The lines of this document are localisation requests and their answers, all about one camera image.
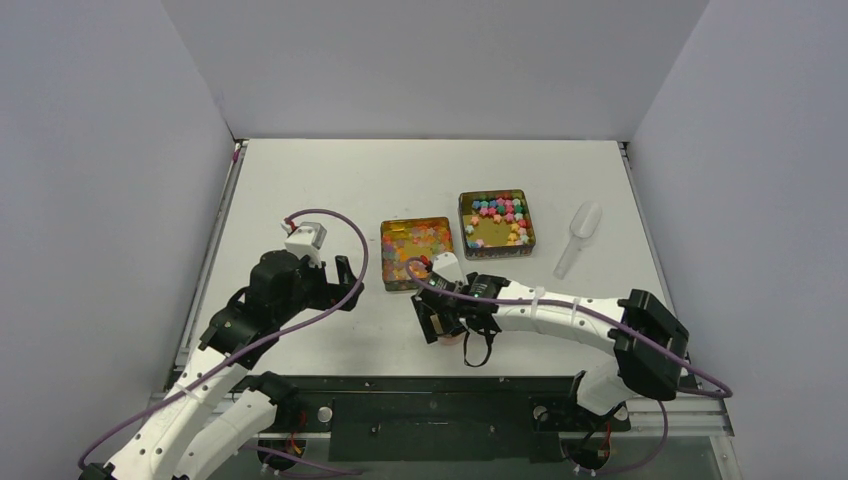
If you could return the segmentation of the tin of translucent star candies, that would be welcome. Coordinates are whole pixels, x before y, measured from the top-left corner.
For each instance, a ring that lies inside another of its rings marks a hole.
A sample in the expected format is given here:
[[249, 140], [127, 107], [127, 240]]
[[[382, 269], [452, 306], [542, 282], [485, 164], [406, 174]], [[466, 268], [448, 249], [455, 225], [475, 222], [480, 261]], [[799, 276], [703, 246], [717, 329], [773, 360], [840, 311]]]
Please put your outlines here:
[[453, 239], [447, 217], [386, 220], [380, 225], [381, 272], [386, 291], [415, 288], [405, 270], [410, 258], [452, 252]]

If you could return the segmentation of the clear round plastic container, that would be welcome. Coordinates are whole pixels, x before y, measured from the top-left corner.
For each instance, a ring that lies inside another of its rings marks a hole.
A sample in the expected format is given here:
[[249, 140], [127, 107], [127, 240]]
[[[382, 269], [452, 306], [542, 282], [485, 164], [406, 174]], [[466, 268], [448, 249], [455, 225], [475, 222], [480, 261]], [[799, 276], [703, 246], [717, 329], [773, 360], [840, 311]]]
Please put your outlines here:
[[464, 337], [464, 334], [443, 336], [438, 339], [438, 343], [445, 346], [458, 345], [463, 342]]

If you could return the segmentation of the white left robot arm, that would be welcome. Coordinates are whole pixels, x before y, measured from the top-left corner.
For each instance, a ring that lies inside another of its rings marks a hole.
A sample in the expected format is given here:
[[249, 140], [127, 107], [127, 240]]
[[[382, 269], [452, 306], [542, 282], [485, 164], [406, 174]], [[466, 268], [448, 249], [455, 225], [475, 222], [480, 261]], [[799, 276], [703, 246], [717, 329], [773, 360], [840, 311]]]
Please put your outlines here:
[[104, 463], [79, 463], [83, 479], [205, 479], [253, 434], [285, 430], [298, 416], [296, 388], [261, 374], [221, 417], [218, 403], [274, 346], [289, 321], [305, 310], [319, 318], [352, 310], [363, 290], [347, 257], [335, 259], [338, 280], [328, 281], [314, 249], [271, 251], [250, 272], [201, 335], [181, 377], [165, 398], [137, 414], [142, 426]]

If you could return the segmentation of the tin of pastel star candies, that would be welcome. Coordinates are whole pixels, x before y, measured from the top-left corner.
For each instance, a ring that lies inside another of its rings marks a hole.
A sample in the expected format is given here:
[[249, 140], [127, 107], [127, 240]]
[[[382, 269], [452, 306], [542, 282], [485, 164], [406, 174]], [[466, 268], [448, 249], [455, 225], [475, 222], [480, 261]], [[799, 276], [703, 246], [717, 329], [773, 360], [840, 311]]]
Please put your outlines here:
[[537, 245], [530, 206], [521, 189], [463, 192], [458, 215], [468, 260], [529, 257]]

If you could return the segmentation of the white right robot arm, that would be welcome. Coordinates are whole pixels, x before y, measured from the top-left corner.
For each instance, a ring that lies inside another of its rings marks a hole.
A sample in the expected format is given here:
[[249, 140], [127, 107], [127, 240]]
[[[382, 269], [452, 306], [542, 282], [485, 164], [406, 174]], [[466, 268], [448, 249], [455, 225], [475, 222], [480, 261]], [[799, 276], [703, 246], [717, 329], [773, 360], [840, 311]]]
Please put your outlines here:
[[475, 333], [491, 346], [500, 333], [531, 332], [606, 354], [607, 360], [578, 374], [563, 402], [566, 418], [578, 427], [636, 396], [665, 402], [679, 391], [689, 332], [648, 291], [590, 299], [500, 276], [471, 273], [455, 282], [432, 273], [411, 301], [429, 343]]

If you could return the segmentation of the clear plastic scoop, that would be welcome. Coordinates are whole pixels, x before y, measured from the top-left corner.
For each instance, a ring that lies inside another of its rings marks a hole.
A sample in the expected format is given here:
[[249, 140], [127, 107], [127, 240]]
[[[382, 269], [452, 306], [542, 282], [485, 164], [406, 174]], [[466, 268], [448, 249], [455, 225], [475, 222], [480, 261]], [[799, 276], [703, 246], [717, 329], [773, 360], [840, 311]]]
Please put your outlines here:
[[603, 216], [599, 203], [584, 202], [569, 224], [568, 241], [553, 270], [557, 280], [563, 280], [573, 268], [583, 247], [591, 241]]

